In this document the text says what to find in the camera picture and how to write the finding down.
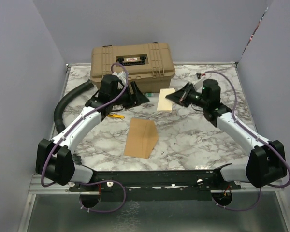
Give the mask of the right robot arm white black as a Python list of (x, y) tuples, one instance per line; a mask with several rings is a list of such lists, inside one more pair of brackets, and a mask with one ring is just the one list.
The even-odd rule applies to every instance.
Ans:
[(229, 107), (221, 103), (220, 86), (216, 80), (205, 80), (201, 92), (197, 92), (192, 83), (187, 83), (166, 99), (184, 107), (202, 108), (206, 120), (227, 133), (248, 154), (247, 164), (227, 164), (219, 168), (220, 173), (212, 177), (216, 188), (223, 189), (232, 181), (248, 182), (261, 188), (287, 175), (283, 144), (278, 140), (269, 141), (246, 127)]

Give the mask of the brown paper envelope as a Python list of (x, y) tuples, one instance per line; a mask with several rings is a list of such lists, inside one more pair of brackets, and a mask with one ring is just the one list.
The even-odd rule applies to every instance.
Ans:
[(153, 120), (132, 118), (124, 155), (148, 159), (158, 138), (158, 132)]

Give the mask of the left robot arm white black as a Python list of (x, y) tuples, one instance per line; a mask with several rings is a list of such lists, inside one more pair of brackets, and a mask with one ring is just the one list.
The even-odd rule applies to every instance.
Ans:
[(97, 94), (86, 102), (80, 115), (53, 139), (39, 142), (36, 172), (62, 186), (80, 182), (85, 190), (93, 190), (97, 185), (94, 170), (75, 164), (73, 152), (83, 138), (112, 112), (113, 106), (129, 109), (148, 102), (134, 81), (123, 83), (115, 75), (106, 75)]

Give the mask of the white green glue stick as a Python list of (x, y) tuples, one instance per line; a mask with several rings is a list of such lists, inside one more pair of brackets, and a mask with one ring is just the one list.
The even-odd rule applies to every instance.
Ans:
[(154, 97), (154, 94), (153, 93), (146, 93), (145, 96), (146, 97)]

